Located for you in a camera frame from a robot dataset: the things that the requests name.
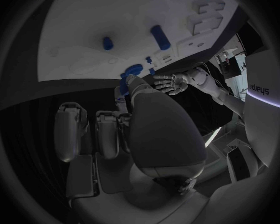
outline cable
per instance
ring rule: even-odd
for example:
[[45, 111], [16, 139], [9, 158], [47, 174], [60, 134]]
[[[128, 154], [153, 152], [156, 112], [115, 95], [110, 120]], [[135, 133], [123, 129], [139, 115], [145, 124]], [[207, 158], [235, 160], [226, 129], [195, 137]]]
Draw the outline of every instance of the cable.
[[244, 98], [239, 97], [239, 96], [236, 96], [235, 94], [233, 94], [233, 93], [231, 93], [230, 91], [228, 91], [228, 90], [221, 84], [220, 81], [216, 80], [216, 79], [212, 76], [212, 74], [211, 74], [209, 68], [207, 67], [207, 65], [206, 65], [204, 62], [201, 62], [201, 61], [200, 61], [200, 62], [197, 62], [197, 63], [194, 65], [194, 68], [197, 67], [196, 65], [199, 64], [199, 63], [203, 64], [203, 65], [206, 67], [206, 69], [207, 69], [208, 72], [209, 72], [209, 75], [210, 75], [210, 76], [214, 79], [214, 81], [217, 82], [224, 90], [226, 90], [228, 93], [232, 94], [233, 96], [235, 96], [235, 97], [237, 97], [237, 98], [244, 99]]

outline blue cylinder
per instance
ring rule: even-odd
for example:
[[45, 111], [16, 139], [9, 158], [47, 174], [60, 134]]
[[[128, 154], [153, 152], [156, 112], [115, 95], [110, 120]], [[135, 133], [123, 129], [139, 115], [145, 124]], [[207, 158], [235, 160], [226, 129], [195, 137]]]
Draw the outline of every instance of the blue cylinder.
[[167, 50], [170, 47], [170, 42], [167, 39], [160, 25], [154, 26], [150, 30], [150, 32], [154, 36], [161, 50]]
[[105, 50], [111, 50], [113, 48], [113, 42], [109, 37], [104, 37], [103, 46]]

